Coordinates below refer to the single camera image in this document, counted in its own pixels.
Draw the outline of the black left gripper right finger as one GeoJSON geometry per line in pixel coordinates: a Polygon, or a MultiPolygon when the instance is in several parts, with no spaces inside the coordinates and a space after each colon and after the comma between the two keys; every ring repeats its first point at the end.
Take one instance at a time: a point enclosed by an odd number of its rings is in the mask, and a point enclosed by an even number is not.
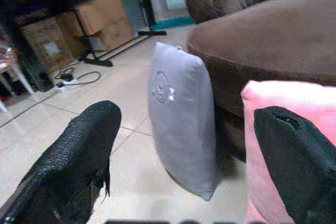
{"type": "Polygon", "coordinates": [[[277,192],[295,223],[335,223],[335,146],[309,120],[256,109],[254,130],[277,192]]]}

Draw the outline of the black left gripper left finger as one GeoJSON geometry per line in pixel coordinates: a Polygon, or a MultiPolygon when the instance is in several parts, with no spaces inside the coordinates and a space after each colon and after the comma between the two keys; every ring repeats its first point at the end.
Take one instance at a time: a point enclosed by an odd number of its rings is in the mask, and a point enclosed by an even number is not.
{"type": "Polygon", "coordinates": [[[87,223],[101,189],[110,194],[110,155],[121,124],[111,101],[87,107],[42,153],[1,207],[1,223],[87,223]]]}

